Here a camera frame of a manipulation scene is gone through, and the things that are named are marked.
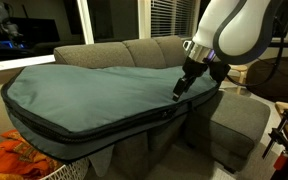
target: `black cable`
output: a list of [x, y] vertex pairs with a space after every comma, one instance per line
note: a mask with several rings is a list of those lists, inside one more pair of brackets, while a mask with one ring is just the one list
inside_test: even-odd
[[[283, 25], [282, 25], [281, 21], [279, 21], [276, 17], [275, 17], [275, 21], [277, 22], [279, 28], [281, 28], [281, 30], [283, 32], [284, 28], [283, 28]], [[239, 82], [235, 81], [234, 79], [232, 79], [229, 75], [226, 75], [227, 79], [230, 80], [233, 84], [238, 85], [238, 86], [243, 86], [243, 87], [259, 86], [259, 85], [262, 85], [262, 84], [266, 83], [276, 73], [276, 71], [277, 71], [277, 69], [278, 69], [278, 67], [279, 67], [279, 65], [281, 63], [283, 49], [284, 49], [284, 36], [282, 34], [281, 41], [280, 41], [280, 47], [279, 47], [279, 50], [278, 50], [278, 54], [277, 54], [275, 63], [273, 64], [273, 68], [272, 68], [270, 74], [268, 75], [268, 77], [263, 82], [260, 82], [258, 84], [242, 84], [242, 83], [239, 83]]]
[[[274, 65], [274, 63], [267, 62], [267, 61], [265, 61], [265, 60], [263, 60], [263, 59], [260, 59], [260, 58], [257, 58], [257, 59], [258, 59], [259, 61], [262, 61], [262, 62], [265, 63], [265, 64]], [[279, 72], [281, 75], [283, 75], [283, 76], [285, 76], [285, 77], [288, 78], [288, 75], [285, 74], [283, 71], [280, 71], [279, 69], [277, 69], [276, 71]]]
[[22, 9], [24, 11], [25, 17], [28, 19], [29, 17], [27, 15], [27, 11], [26, 11], [26, 8], [25, 8], [24, 4], [22, 4]]

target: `couch backrest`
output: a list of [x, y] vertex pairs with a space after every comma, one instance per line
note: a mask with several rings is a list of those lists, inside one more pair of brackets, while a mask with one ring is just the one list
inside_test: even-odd
[[183, 65], [182, 41], [177, 36], [137, 39], [54, 49], [57, 64], [87, 68], [111, 66], [166, 68]]

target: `window blinds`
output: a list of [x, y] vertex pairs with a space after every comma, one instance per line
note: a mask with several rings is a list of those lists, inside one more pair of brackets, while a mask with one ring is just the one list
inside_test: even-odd
[[151, 0], [151, 37], [192, 36], [196, 0]]

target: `window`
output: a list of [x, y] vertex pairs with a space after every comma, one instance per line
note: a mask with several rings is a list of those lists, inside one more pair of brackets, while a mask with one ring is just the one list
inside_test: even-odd
[[191, 37], [195, 5], [195, 0], [152, 0], [151, 37]]
[[138, 39], [137, 0], [87, 0], [95, 43]]
[[76, 0], [0, 0], [0, 7], [0, 61], [84, 44]]

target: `zipper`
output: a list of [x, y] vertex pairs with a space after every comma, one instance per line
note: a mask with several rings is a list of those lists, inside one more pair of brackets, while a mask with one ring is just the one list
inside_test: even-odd
[[83, 143], [83, 142], [87, 142], [87, 141], [91, 141], [94, 140], [96, 138], [99, 137], [103, 137], [106, 135], [110, 135], [111, 133], [114, 132], [118, 132], [118, 131], [122, 131], [124, 129], [128, 129], [129, 127], [134, 127], [136, 125], [142, 125], [144, 123], [147, 122], [153, 122], [154, 120], [160, 119], [160, 121], [165, 121], [168, 120], [172, 117], [172, 115], [174, 114], [174, 112], [168, 110], [165, 112], [159, 112], [156, 114], [153, 114], [151, 116], [144, 116], [141, 119], [149, 119], [149, 121], [141, 121], [141, 120], [137, 120], [137, 121], [131, 121], [130, 123], [127, 123], [127, 126], [123, 125], [123, 126], [117, 126], [115, 128], [111, 128], [102, 132], [97, 132], [94, 134], [87, 134], [84, 137], [78, 137], [78, 138], [71, 138], [71, 137], [66, 137], [63, 136], [60, 133], [57, 133], [53, 130], [50, 130], [49, 128], [36, 123], [32, 120], [29, 120], [28, 118], [20, 115], [20, 113], [18, 113], [16, 110], [14, 110], [13, 108], [7, 106], [7, 108], [9, 109], [10, 113], [12, 115], [14, 115], [14, 117], [16, 117], [18, 120], [20, 120], [24, 125], [26, 125], [29, 129], [31, 129], [33, 132], [42, 135], [50, 140], [56, 140], [58, 142], [62, 142], [62, 143]]

